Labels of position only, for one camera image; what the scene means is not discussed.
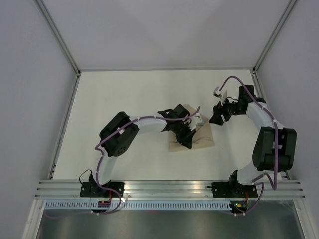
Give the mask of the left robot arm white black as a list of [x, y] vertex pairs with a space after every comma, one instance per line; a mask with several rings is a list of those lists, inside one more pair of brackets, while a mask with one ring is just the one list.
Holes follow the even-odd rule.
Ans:
[[111, 181], [111, 172], [117, 159], [123, 155], [137, 135], [148, 132], [173, 132], [177, 143], [191, 149], [196, 128], [203, 123], [199, 111], [190, 113], [179, 104], [174, 109], [158, 111], [149, 116], [129, 116], [117, 113], [101, 130], [95, 150], [102, 156], [97, 169], [91, 171], [87, 182], [81, 183], [81, 198], [119, 198], [124, 193], [123, 182]]

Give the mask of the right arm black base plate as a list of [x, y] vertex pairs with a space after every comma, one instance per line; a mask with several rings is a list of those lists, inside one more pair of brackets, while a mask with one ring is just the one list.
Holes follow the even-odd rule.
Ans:
[[211, 183], [213, 198], [258, 198], [256, 186], [254, 185], [231, 185], [229, 182]]

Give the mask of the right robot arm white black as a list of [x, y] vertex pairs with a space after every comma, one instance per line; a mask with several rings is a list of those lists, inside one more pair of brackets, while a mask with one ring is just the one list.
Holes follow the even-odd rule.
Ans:
[[273, 190], [277, 189], [278, 174], [290, 170], [294, 163], [297, 132], [286, 128], [271, 114], [263, 98], [254, 94], [252, 85], [239, 87], [238, 99], [230, 102], [226, 91], [217, 87], [214, 96], [220, 99], [213, 107], [210, 124], [222, 126], [232, 116], [246, 115], [259, 131], [252, 153], [252, 160], [245, 167], [235, 170], [227, 182], [212, 183], [215, 198], [257, 197], [254, 186], [266, 176]]

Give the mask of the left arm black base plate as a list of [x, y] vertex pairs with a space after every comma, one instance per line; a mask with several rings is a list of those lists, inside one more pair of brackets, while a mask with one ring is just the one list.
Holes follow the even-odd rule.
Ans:
[[[109, 182], [103, 187], [107, 187], [110, 189], [113, 189], [117, 191], [120, 196], [123, 196], [124, 190], [125, 190], [125, 184], [124, 182]], [[102, 189], [97, 186], [95, 182], [90, 183], [90, 182], [83, 182], [80, 190], [80, 197], [81, 198], [118, 198], [118, 194]]]

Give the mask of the beige cloth napkin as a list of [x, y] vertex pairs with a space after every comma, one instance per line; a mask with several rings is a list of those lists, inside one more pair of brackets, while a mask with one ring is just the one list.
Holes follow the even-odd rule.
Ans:
[[[180, 131], [184, 130], [190, 130], [189, 124], [191, 122], [192, 116], [201, 116], [206, 117], [202, 115], [199, 112], [196, 112], [196, 109], [192, 108], [190, 105], [177, 105], [173, 110], [169, 110], [167, 115], [172, 118], [181, 118], [181, 120], [178, 121], [169, 121], [166, 126], [166, 130], [169, 132], [169, 138], [168, 138], [168, 151], [169, 152], [180, 152], [185, 150], [191, 150], [188, 149], [182, 145], [180, 145], [175, 138], [175, 135], [179, 133]], [[207, 148], [207, 147], [213, 147], [215, 145], [212, 132], [209, 126], [208, 121], [196, 130], [196, 133], [192, 139], [192, 149], [201, 149], [201, 148]]]

